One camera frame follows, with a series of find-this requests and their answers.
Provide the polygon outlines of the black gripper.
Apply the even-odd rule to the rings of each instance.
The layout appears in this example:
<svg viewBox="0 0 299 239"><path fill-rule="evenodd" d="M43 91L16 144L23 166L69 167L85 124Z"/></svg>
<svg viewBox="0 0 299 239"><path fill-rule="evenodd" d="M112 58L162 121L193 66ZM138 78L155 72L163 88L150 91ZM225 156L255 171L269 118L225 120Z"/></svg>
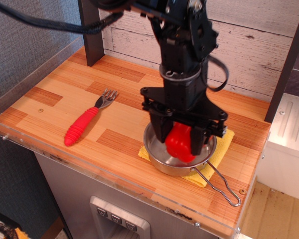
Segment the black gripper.
<svg viewBox="0 0 299 239"><path fill-rule="evenodd" d="M143 109L150 114L155 135L161 143L174 122L192 127L191 154L200 155L212 135L222 137L228 115L206 95L207 73L197 72L185 77L163 73L163 87L143 87Z"/></svg>

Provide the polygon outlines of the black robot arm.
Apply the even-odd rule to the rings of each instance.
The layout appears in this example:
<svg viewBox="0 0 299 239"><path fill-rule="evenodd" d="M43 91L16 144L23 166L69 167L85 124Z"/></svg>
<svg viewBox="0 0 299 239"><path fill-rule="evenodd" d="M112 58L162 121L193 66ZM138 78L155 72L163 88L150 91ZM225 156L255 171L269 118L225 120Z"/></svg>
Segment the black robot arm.
<svg viewBox="0 0 299 239"><path fill-rule="evenodd" d="M162 87L144 87L143 109L157 139L165 142L175 122L190 127L190 151L199 155L209 138L222 137L227 114L207 97L209 62L228 69L211 56L218 33L207 18L203 0L95 0L112 13L133 10L150 20L160 46Z"/></svg>

